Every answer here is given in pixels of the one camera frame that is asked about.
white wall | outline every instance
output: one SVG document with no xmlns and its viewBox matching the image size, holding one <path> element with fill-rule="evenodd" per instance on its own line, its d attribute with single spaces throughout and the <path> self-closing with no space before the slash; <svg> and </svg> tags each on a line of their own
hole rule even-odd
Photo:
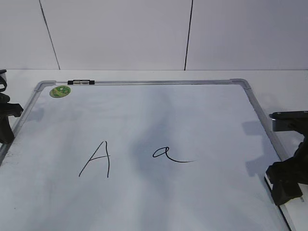
<svg viewBox="0 0 308 231">
<path fill-rule="evenodd" d="M 186 69 L 308 69 L 308 1 L 194 0 Z"/>
<path fill-rule="evenodd" d="M 61 69 L 181 70 L 191 0 L 42 0 Z"/>
<path fill-rule="evenodd" d="M 0 69 L 57 69 L 38 0 L 0 0 Z"/>
<path fill-rule="evenodd" d="M 191 0 L 41 1 L 61 69 L 184 69 Z M 0 3 L 0 68 L 58 69 L 39 0 Z M 308 69 L 308 1 L 194 0 L 186 69 Z"/>
</svg>

whiteboard surface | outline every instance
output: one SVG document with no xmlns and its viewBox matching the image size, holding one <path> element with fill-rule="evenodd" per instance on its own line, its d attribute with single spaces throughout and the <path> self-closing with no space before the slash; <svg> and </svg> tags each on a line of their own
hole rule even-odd
<svg viewBox="0 0 308 231">
<path fill-rule="evenodd" d="M 239 85 L 52 88 L 0 167 L 1 230 L 287 230 L 263 181 L 279 159 Z M 106 157 L 78 177 L 102 141 L 109 178 Z M 152 157 L 166 146 L 193 162 Z"/>
</svg>

black marker writing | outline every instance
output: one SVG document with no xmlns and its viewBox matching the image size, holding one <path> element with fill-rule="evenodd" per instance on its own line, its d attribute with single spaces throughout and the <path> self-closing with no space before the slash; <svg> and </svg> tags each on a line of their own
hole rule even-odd
<svg viewBox="0 0 308 231">
<path fill-rule="evenodd" d="M 189 162 L 193 162 L 192 161 L 178 161 L 178 160 L 174 160 L 172 158 L 170 158 L 170 156 L 168 156 L 168 151 L 169 151 L 169 147 L 164 147 L 164 148 L 160 148 L 160 149 L 157 149 L 154 154 L 152 155 L 152 157 L 156 158 L 156 157 L 159 157 L 163 154 L 166 155 L 166 157 L 168 157 L 169 160 L 172 160 L 174 162 L 178 162 L 178 163 L 189 163 Z"/>
<path fill-rule="evenodd" d="M 104 155 L 104 156 L 99 156 L 99 157 L 96 157 L 96 158 L 93 158 L 94 155 L 96 154 L 97 150 L 99 150 L 100 146 L 105 142 L 106 146 L 105 146 L 105 150 L 106 150 L 106 154 L 107 155 Z M 110 169 L 110 155 L 108 154 L 108 150 L 107 150 L 107 141 L 102 141 L 101 144 L 98 146 L 98 148 L 95 150 L 95 152 L 93 153 L 93 155 L 90 157 L 90 159 L 87 161 L 86 165 L 82 168 L 81 172 L 79 173 L 79 177 L 81 175 L 81 173 L 83 172 L 83 170 L 86 168 L 86 166 L 88 165 L 88 163 L 91 161 L 91 160 L 96 160 L 96 159 L 99 159 L 99 158 L 102 158 L 102 157 L 107 157 L 108 158 L 108 172 L 107 172 L 107 178 L 109 177 L 109 169 Z"/>
</svg>

black clamp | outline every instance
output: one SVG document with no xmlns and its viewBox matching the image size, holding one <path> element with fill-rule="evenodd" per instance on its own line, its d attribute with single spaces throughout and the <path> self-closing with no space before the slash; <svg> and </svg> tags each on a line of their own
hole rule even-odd
<svg viewBox="0 0 308 231">
<path fill-rule="evenodd" d="M 6 70 L 0 70 L 0 84 L 4 87 L 0 89 L 0 143 L 11 143 L 14 140 L 9 116 L 20 117 L 23 108 L 18 103 L 8 103 L 10 97 L 1 92 L 6 90 L 7 83 L 2 77 Z"/>
<path fill-rule="evenodd" d="M 270 115 L 273 131 L 297 131 L 304 135 L 293 157 L 275 162 L 266 171 L 273 184 L 271 196 L 275 205 L 283 205 L 303 195 L 300 184 L 308 185 L 308 111 L 275 112 Z"/>
</svg>

green circular sticker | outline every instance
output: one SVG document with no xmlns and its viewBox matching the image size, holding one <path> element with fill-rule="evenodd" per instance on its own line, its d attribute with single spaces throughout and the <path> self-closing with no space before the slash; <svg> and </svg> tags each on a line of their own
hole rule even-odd
<svg viewBox="0 0 308 231">
<path fill-rule="evenodd" d="M 53 98 L 62 98 L 67 96 L 71 92 L 71 89 L 68 86 L 58 86 L 52 89 L 49 95 Z"/>
</svg>

